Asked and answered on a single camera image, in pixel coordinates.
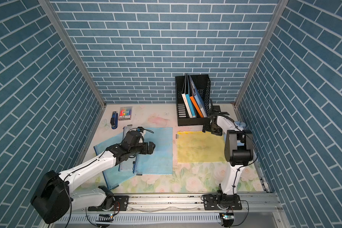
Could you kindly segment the yellow mesh document bag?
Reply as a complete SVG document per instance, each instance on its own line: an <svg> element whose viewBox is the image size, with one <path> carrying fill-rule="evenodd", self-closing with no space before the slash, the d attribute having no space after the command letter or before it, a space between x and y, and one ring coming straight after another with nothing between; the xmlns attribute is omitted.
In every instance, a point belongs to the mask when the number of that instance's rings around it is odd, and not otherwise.
<svg viewBox="0 0 342 228"><path fill-rule="evenodd" d="M177 133L179 163L225 162L225 141L210 132L184 131Z"/></svg>

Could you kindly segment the blue microfiber cloth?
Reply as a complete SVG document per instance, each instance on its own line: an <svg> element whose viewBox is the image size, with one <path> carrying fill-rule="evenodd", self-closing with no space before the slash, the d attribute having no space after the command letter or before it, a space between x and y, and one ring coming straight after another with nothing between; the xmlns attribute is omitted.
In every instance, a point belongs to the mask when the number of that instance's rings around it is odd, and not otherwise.
<svg viewBox="0 0 342 228"><path fill-rule="evenodd" d="M235 121L234 124L239 130L246 130L246 124L244 122Z"/></svg>

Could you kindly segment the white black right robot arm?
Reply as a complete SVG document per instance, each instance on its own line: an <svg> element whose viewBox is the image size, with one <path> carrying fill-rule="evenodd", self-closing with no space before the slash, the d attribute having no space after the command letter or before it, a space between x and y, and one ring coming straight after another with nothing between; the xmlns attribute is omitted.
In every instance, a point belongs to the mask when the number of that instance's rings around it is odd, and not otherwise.
<svg viewBox="0 0 342 228"><path fill-rule="evenodd" d="M203 132L222 136L225 141L224 155L229 163L224 180L219 185L217 199L227 201L237 197L237 185L243 170L257 159L254 153L253 134L245 124L233 120L227 113L214 113L203 126Z"/></svg>

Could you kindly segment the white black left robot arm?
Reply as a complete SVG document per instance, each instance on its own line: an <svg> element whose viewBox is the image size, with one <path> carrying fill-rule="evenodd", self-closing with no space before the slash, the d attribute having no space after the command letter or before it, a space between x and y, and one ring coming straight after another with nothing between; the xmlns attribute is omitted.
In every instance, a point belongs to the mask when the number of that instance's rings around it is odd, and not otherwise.
<svg viewBox="0 0 342 228"><path fill-rule="evenodd" d="M108 146L98 156L59 173L51 170L44 174L30 203L46 224L52 224L67 212L98 207L103 211L120 209L114 194L106 187L74 195L73 191L103 171L127 161L137 154L153 154L155 144L145 142L143 127L131 129L121 143Z"/></svg>

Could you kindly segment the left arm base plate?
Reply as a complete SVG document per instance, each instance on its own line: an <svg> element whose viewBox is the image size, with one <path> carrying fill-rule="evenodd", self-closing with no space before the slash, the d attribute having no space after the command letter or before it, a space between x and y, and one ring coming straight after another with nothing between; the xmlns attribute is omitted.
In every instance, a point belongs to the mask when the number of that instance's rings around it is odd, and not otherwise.
<svg viewBox="0 0 342 228"><path fill-rule="evenodd" d="M113 198L106 199L100 206L88 207L88 211L126 211L128 207L129 196L115 195Z"/></svg>

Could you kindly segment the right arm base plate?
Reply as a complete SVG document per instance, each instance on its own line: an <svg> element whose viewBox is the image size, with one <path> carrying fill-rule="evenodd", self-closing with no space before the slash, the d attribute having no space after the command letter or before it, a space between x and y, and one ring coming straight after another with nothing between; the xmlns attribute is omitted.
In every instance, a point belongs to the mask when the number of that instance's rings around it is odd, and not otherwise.
<svg viewBox="0 0 342 228"><path fill-rule="evenodd" d="M206 211L217 211L217 210L242 210L242 204L240 197L237 194L234 195L214 195L214 194L204 194L201 196L201 200L204 204L204 209Z"/></svg>

